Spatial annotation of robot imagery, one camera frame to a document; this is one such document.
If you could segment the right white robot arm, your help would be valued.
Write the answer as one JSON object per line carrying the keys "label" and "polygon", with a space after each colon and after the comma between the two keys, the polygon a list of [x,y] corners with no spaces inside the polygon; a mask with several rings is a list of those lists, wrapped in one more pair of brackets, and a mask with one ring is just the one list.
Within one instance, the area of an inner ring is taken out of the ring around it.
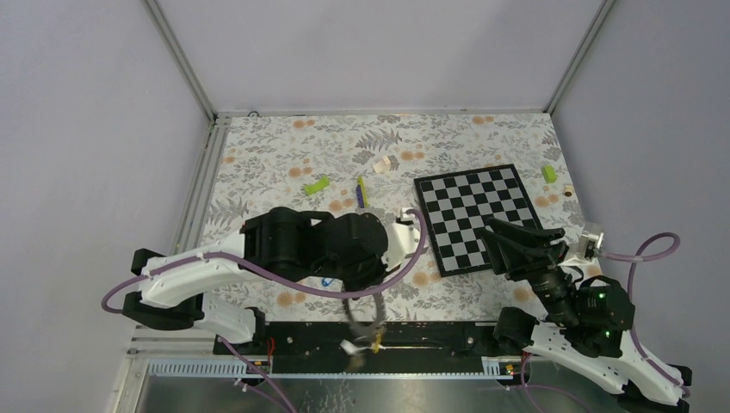
{"label": "right white robot arm", "polygon": [[547,316],[505,307],[492,336],[505,354],[544,357],[589,379],[628,412],[687,412],[688,367],[664,363],[634,328],[633,288],[605,275],[574,280],[605,254],[599,225],[584,227],[568,245],[562,229],[532,229],[491,218],[475,232],[496,275],[527,282]]}

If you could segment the small keys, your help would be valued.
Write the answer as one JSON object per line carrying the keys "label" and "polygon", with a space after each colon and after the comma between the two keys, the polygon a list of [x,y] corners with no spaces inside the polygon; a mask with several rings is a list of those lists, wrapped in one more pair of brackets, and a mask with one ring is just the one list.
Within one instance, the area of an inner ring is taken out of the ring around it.
{"label": "small keys", "polygon": [[367,346],[361,346],[358,344],[355,344],[353,342],[350,342],[348,340],[342,340],[339,343],[339,347],[349,356],[355,356],[357,354],[363,353],[365,350],[368,350]]}

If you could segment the yellow headed key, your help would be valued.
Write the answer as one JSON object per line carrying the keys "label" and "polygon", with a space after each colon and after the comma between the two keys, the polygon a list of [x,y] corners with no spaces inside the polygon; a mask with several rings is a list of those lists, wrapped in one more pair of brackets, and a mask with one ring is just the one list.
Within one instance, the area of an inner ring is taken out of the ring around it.
{"label": "yellow headed key", "polygon": [[378,333],[375,335],[374,340],[371,343],[371,350],[374,354],[377,354],[381,349],[381,341],[382,341],[382,333]]}

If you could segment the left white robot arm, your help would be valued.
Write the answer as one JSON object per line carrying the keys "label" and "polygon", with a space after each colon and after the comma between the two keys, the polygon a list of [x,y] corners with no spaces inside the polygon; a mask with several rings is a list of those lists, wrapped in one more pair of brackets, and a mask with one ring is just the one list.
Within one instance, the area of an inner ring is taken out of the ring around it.
{"label": "left white robot arm", "polygon": [[259,278],[291,287],[319,277],[339,280],[343,291],[314,288],[312,294],[351,299],[381,285],[403,261],[395,253],[398,231],[371,213],[336,217],[275,207],[229,236],[179,255],[137,250],[132,271],[139,287],[126,294],[121,314],[154,330],[208,330],[255,354],[267,342],[261,315],[223,303],[214,289]]}

